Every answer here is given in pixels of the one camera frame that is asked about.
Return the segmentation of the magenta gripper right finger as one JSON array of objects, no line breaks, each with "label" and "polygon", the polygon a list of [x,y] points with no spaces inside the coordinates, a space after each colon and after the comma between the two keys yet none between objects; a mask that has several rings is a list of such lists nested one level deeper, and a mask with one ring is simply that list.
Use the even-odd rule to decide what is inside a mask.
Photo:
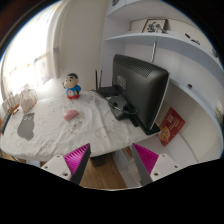
[{"label": "magenta gripper right finger", "polygon": [[180,169],[180,166],[167,154],[156,154],[135,143],[132,144],[132,155],[144,185]]}]

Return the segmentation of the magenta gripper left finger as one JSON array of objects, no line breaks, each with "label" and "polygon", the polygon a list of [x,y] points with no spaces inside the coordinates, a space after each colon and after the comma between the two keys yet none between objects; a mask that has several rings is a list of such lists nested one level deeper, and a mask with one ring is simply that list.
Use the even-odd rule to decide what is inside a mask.
[{"label": "magenta gripper left finger", "polygon": [[65,156],[54,156],[42,166],[42,169],[79,185],[90,154],[90,144],[86,144],[73,150]]}]

